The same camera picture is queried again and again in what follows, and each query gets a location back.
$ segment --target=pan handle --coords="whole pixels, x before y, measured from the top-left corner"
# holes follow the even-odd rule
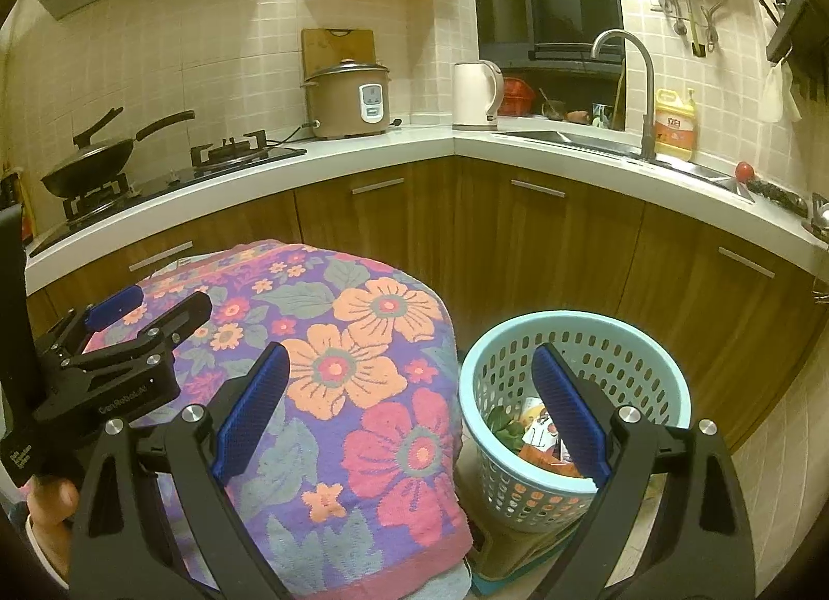
[[[175,125],[176,123],[181,123],[182,121],[192,121],[196,118],[196,113],[194,110],[187,110],[187,111],[180,111],[177,114],[173,114],[172,116],[167,116],[160,121],[155,121],[154,123],[150,123],[147,127],[142,130],[139,130],[135,133],[135,140],[141,141],[142,139],[152,135],[153,132],[158,132],[159,130],[168,127],[169,125]]]
[[[104,127],[104,125],[109,125],[113,118],[115,118],[122,111],[123,106],[119,106],[117,109],[110,109],[107,112],[106,116],[104,116],[100,121],[95,123],[88,130],[79,132],[77,135],[72,137],[72,141],[75,143],[75,146],[77,146],[79,149],[83,149],[86,146],[92,144],[92,135],[94,135],[97,131]]]

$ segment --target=blue textured pad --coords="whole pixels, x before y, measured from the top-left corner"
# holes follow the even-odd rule
[[[141,291],[141,287],[127,287],[92,307],[86,315],[84,327],[86,331],[93,333],[103,331],[120,320],[127,312],[140,307],[142,303],[144,303],[144,292]]]
[[[216,434],[216,459],[211,471],[222,485],[243,473],[288,386],[291,363],[288,351],[275,344],[250,380],[230,415]]]
[[[590,476],[597,488],[610,478],[607,437],[584,403],[564,368],[547,345],[532,356],[532,383],[582,476]]]

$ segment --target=purple fabric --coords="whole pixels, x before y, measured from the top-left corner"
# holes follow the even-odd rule
[[[89,349],[134,337],[196,289],[213,313],[175,352],[181,396],[135,424],[205,404],[270,341],[288,349],[289,387],[227,494],[294,594],[403,597],[461,560],[471,538],[452,481],[458,363],[433,291],[378,262],[273,241],[142,288],[144,304]],[[173,483],[159,483],[189,570],[210,582]]]

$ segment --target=screw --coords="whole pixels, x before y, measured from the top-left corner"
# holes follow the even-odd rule
[[[619,408],[619,418],[633,424],[641,420],[641,412],[639,412],[638,408],[633,408],[633,406],[623,406],[623,408]]]
[[[112,420],[107,420],[106,424],[104,425],[104,429],[110,437],[113,437],[116,434],[120,434],[123,430],[123,420],[121,418],[113,418]]]
[[[700,420],[699,430],[706,435],[706,437],[713,437],[717,433],[717,425],[713,420]]]
[[[181,411],[181,417],[184,418],[185,422],[198,422],[205,416],[205,410],[198,404],[191,404],[183,411]]]

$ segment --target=human hand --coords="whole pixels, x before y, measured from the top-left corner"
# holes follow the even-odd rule
[[[69,578],[69,544],[72,530],[65,520],[78,508],[78,489],[71,480],[44,481],[32,478],[32,491],[26,497],[32,533],[40,550],[64,580]]]

